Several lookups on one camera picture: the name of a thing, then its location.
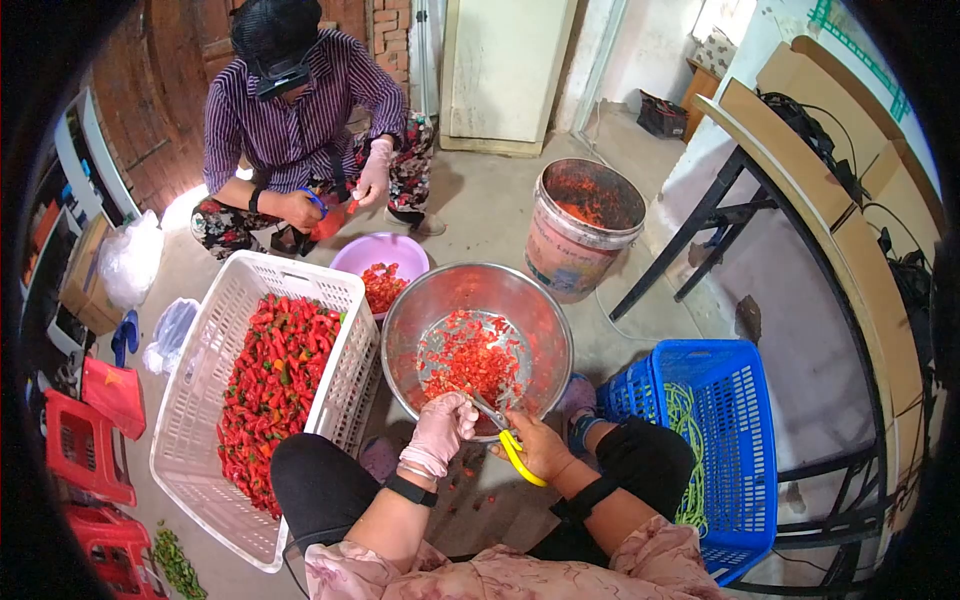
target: red plastic stool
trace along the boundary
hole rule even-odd
[[[143,414],[143,388],[133,369],[120,369],[86,357],[80,399],[113,421],[120,433],[139,440],[147,428]]]
[[[47,397],[47,467],[106,502],[136,506],[133,486],[120,480],[113,456],[113,421],[50,388]],[[126,472],[126,453],[121,457]]]
[[[67,505],[64,513],[97,576],[118,599],[167,597],[162,588],[154,588],[156,580],[144,565],[150,535],[139,521],[107,507]],[[156,573],[156,566],[150,570]]]

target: purple plastic basin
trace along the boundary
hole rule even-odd
[[[330,263],[330,269],[346,271],[359,276],[378,262],[396,263],[396,276],[413,281],[430,270],[430,261],[420,244],[406,235],[380,231],[358,237],[337,252]],[[382,321],[387,313],[375,313],[373,317]]]

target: scissors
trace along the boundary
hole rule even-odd
[[[317,205],[317,208],[320,209],[320,214],[323,215],[323,216],[321,217],[321,220],[323,220],[323,219],[326,217],[326,213],[329,212],[329,210],[330,210],[330,209],[326,206],[326,203],[325,203],[323,200],[321,200],[320,198],[317,198],[317,195],[313,193],[313,190],[311,190],[311,189],[308,188],[308,187],[302,187],[302,188],[300,188],[300,191],[306,192],[307,194],[310,194],[310,202],[312,202],[313,204],[316,204],[316,205]]]
[[[507,451],[507,456],[510,457],[510,464],[514,466],[516,472],[523,475],[524,479],[535,486],[540,486],[541,488],[547,487],[549,484],[530,472],[530,469],[528,469],[523,462],[520,461],[520,457],[516,455],[516,452],[522,450],[523,446],[516,440],[514,434],[510,433],[510,422],[507,420],[507,417],[490,406],[482,396],[477,394],[472,386],[470,387],[469,394],[470,402],[473,403],[473,406],[476,406],[477,410],[490,417],[493,424],[500,428],[500,442],[503,444],[503,449]]]
[[[320,198],[318,198],[317,195],[314,194],[314,193],[313,193],[313,190],[311,190],[310,188],[308,188],[308,187],[301,187],[301,188],[299,188],[299,189],[300,189],[301,191],[306,192],[307,194],[310,194],[310,202],[312,202],[313,204],[316,204],[316,205],[317,205],[317,208],[320,209],[320,213],[323,215],[323,217],[321,217],[321,220],[322,220],[323,218],[325,218],[325,217],[326,217],[326,213],[330,211],[329,206],[327,206],[326,203],[325,203],[323,200],[321,200]],[[324,196],[324,198],[328,198],[328,197],[330,197],[330,196],[332,196],[332,195],[333,195],[333,194],[327,194],[327,195]],[[349,206],[347,206],[347,214],[350,214],[350,215],[353,214],[353,212],[357,209],[357,205],[358,205],[358,204],[359,204],[358,201],[357,201],[356,199],[353,199],[353,200],[350,202]]]

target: floral pants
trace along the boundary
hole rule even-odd
[[[430,193],[433,124],[423,113],[410,111],[405,135],[404,144],[390,165],[390,200],[387,208],[400,221],[416,227],[423,220],[426,197]],[[367,164],[370,152],[366,142],[366,132],[353,137],[353,157],[358,175],[347,177],[347,191],[356,187],[359,173]],[[330,193],[335,186],[332,180],[314,181],[310,184],[318,196]],[[207,197],[194,207],[190,229],[194,238],[203,244],[214,258],[223,260],[238,250],[266,252],[252,232],[278,223],[280,219],[277,217],[227,206]]]

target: yellow scissors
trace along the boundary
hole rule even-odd
[[[524,466],[523,462],[520,461],[520,457],[516,455],[516,452],[518,450],[522,450],[523,446],[520,445],[520,442],[516,440],[514,434],[510,433],[510,421],[507,420],[507,417],[500,411],[490,406],[490,404],[483,399],[482,396],[477,394],[476,390],[472,389],[472,386],[469,394],[470,402],[473,403],[473,406],[476,406],[477,410],[490,417],[490,420],[493,421],[493,424],[500,428],[500,442],[503,444],[503,449],[507,451],[507,456],[510,457],[510,464],[514,466],[516,472],[523,475],[524,479],[535,486],[540,486],[541,488],[547,487],[549,484],[540,479],[537,475],[530,472],[530,469]]]

